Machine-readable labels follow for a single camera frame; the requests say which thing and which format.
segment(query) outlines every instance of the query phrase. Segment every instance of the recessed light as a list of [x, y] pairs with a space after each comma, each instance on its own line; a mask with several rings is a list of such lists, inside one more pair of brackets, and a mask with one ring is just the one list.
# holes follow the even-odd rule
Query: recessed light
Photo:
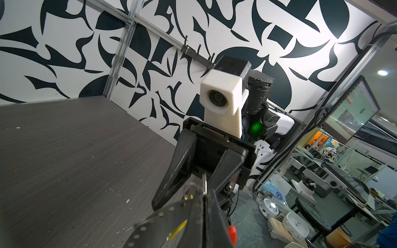
[[387, 74], [389, 74], [387, 71], [384, 71], [384, 70], [380, 70], [380, 71], [378, 71], [378, 74], [379, 75], [382, 75], [382, 76], [386, 76]]

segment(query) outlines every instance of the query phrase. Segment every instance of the computer screen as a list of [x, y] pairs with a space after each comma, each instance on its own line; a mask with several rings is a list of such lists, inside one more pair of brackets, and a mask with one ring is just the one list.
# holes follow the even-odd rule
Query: computer screen
[[358, 77], [335, 107], [324, 121], [323, 129], [342, 143], [346, 143], [380, 110], [363, 76]]

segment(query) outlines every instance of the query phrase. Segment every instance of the red object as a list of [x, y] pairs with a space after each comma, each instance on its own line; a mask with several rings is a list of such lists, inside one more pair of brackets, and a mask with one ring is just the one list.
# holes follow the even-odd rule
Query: red object
[[233, 246], [236, 246], [237, 242], [237, 230], [234, 226], [229, 226], [229, 229], [227, 230], [227, 234], [229, 235], [229, 238], [233, 244]]

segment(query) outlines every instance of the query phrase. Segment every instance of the white camera housing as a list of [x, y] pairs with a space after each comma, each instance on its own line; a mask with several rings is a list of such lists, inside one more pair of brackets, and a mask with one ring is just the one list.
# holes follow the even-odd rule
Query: white camera housing
[[[200, 85], [200, 103], [205, 108], [204, 122], [237, 138], [241, 138], [241, 108], [248, 98], [249, 91], [243, 90], [243, 79], [223, 71], [212, 69]], [[227, 103], [217, 106], [210, 100], [209, 93], [216, 90], [222, 93]]]

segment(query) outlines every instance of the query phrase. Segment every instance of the green light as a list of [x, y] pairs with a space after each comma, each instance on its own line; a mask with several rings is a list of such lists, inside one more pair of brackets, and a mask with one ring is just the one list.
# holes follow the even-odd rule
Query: green light
[[256, 134], [258, 131], [259, 131], [259, 129], [261, 128], [261, 124], [260, 124], [260, 122], [257, 122], [257, 123], [255, 123], [252, 127], [251, 127], [251, 133], [252, 134]]

